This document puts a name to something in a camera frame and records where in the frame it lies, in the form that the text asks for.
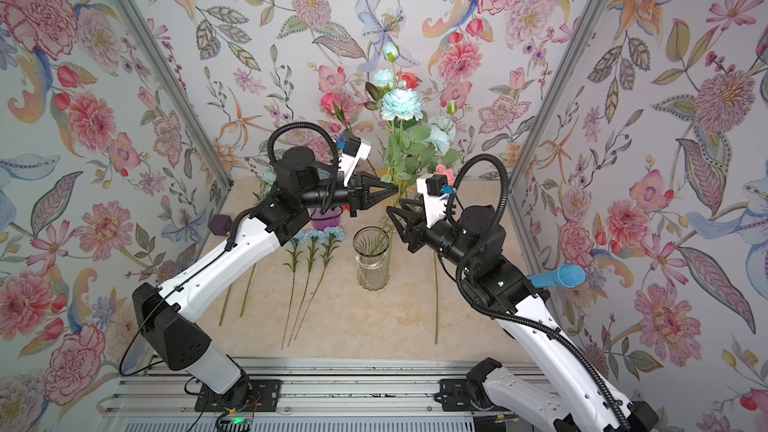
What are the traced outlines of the blue carnation stem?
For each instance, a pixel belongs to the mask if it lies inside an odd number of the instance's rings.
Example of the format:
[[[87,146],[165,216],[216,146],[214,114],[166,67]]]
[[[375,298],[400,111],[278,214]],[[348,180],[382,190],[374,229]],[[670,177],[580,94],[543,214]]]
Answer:
[[[287,244],[288,252],[290,254],[290,260],[285,262],[284,265],[287,266],[291,272],[291,288],[290,288],[290,295],[289,295],[288,311],[286,313],[286,318],[285,318],[285,323],[283,328],[283,336],[281,341],[282,349],[284,349],[287,343],[289,342],[287,337],[287,332],[288,332],[288,325],[289,325],[289,321],[290,321],[290,317],[293,309],[293,301],[294,301],[294,294],[295,294],[295,288],[296,288],[296,275],[297,275],[300,257],[303,253],[302,248],[305,246],[305,243],[306,243],[306,232],[300,231]]]
[[[334,254],[344,242],[345,237],[346,234],[341,226],[331,226],[322,231],[311,230],[308,232],[310,258],[308,262],[307,285],[314,285],[314,287],[309,293],[308,299],[303,299],[303,305],[300,307],[300,315],[292,336],[293,339],[298,338],[312,302],[319,292],[320,286],[334,258]],[[310,270],[316,260],[321,261],[321,272],[317,279],[312,279]]]
[[[310,258],[310,252],[309,252],[309,238],[308,238],[308,232],[311,230],[306,230],[306,243],[305,246],[302,248],[303,253],[300,257],[297,275],[296,275],[296,288],[295,288],[295,294],[294,294],[294,301],[293,301],[293,309],[292,314],[290,318],[293,318],[293,324],[291,328],[288,328],[287,337],[289,342],[287,343],[288,346],[291,345],[293,342],[293,333],[294,329],[296,327],[296,323],[298,320],[298,317],[300,315],[300,307],[303,305],[303,299],[307,299],[309,295],[309,285],[307,285],[307,278],[308,278],[308,262]]]

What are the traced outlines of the clear ribbed glass vase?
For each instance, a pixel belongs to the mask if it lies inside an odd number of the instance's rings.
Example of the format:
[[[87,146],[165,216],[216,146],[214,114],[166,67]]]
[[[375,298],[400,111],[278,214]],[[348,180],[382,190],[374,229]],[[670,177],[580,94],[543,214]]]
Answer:
[[[390,235],[381,227],[363,227],[354,235],[357,279],[366,290],[381,290],[388,284],[390,245]]]

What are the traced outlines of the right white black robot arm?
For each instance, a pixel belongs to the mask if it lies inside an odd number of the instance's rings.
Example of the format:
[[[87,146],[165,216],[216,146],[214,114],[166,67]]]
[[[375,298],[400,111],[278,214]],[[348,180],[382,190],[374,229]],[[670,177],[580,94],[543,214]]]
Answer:
[[[470,206],[454,216],[464,176],[480,162],[499,173],[494,206]],[[631,400],[587,359],[551,315],[552,287],[585,282],[583,269],[564,265],[553,272],[525,275],[503,253],[500,225],[510,180],[500,159],[479,154],[459,170],[452,184],[443,174],[418,179],[418,195],[386,212],[410,252],[428,247],[440,264],[451,263],[458,292],[479,314],[492,319],[520,344],[553,386],[547,392],[486,358],[466,375],[474,407],[506,409],[540,431],[651,431],[659,417],[644,401]]]

